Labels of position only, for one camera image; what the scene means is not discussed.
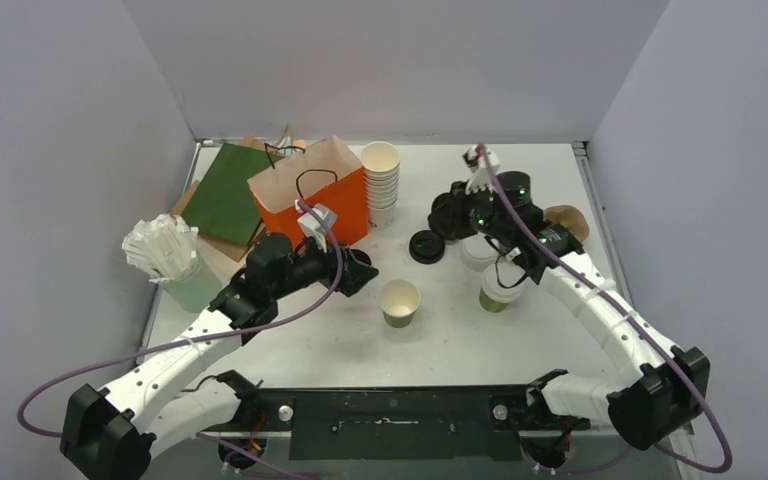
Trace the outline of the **green paper cup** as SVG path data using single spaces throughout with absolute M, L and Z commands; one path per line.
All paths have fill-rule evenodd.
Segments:
M 379 294 L 379 307 L 385 323 L 392 328 L 408 326 L 421 303 L 419 289 L 411 282 L 396 279 L 387 282 Z
M 479 304 L 487 312 L 499 313 L 504 311 L 509 303 L 505 301 L 498 301 L 489 296 L 484 290 L 479 293 Z

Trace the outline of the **white plastic lid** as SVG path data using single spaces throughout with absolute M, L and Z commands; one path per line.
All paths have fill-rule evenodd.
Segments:
M 526 279 L 525 271 L 516 265 L 493 263 L 482 272 L 480 291 L 510 304 L 522 295 Z

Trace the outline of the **orange paper bag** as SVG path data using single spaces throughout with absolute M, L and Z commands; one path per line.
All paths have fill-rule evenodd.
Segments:
M 368 234 L 365 169 L 348 145 L 329 136 L 279 160 L 248 180 L 266 229 L 288 236 L 294 246 L 303 240 L 297 223 L 299 199 L 322 204 L 337 215 L 331 227 L 337 240 L 353 245 Z

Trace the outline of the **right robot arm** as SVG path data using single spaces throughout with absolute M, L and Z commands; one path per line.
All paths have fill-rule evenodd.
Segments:
M 520 268 L 515 282 L 532 280 L 559 300 L 608 355 L 616 386 L 557 370 L 535 383 L 528 419 L 549 428 L 564 416 L 610 423 L 632 447 L 647 450 L 702 414 L 710 361 L 684 350 L 646 322 L 616 291 L 562 224 L 533 204 L 530 178 L 519 171 L 498 177 L 514 210 L 491 190 L 468 193 L 452 183 L 432 202 L 428 224 L 446 240 L 479 236 Z

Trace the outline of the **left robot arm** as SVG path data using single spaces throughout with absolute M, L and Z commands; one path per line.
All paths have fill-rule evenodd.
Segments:
M 282 298 L 315 283 L 350 297 L 378 274 L 368 255 L 344 244 L 307 237 L 293 246 L 284 234 L 263 236 L 170 349 L 155 347 L 122 377 L 71 395 L 61 453 L 89 479 L 138 479 L 154 458 L 209 427 L 251 427 L 257 389 L 241 375 L 227 371 L 194 392 L 186 387 L 272 323 Z

